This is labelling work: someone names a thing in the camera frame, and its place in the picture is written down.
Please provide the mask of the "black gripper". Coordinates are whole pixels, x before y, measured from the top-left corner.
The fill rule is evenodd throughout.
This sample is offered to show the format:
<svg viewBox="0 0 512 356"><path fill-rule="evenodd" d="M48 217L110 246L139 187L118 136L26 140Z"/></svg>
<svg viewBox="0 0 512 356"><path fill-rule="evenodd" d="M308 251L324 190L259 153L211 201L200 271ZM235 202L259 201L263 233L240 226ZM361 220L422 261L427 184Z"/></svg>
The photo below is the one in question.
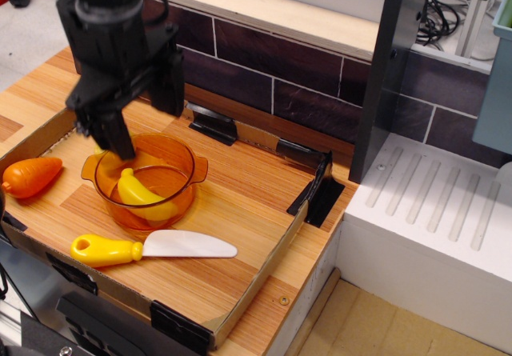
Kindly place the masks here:
<svg viewBox="0 0 512 356"><path fill-rule="evenodd" d="M123 108L141 94L156 110L179 117L184 109L183 52L178 28L165 16L145 20L143 3L91 7L59 0L58 13L81 75L66 106L77 129L121 160L135 158Z"/></svg>

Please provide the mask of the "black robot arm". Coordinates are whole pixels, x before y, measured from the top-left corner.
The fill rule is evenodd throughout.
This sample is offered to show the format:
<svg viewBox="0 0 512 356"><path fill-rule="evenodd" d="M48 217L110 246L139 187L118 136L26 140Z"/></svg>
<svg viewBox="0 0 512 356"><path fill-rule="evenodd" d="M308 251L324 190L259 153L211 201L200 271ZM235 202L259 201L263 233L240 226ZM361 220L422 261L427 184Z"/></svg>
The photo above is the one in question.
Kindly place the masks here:
<svg viewBox="0 0 512 356"><path fill-rule="evenodd" d="M183 53L167 0L58 0L80 79L66 100L77 132L122 160L135 156L122 110L141 94L156 110L184 108Z"/></svg>

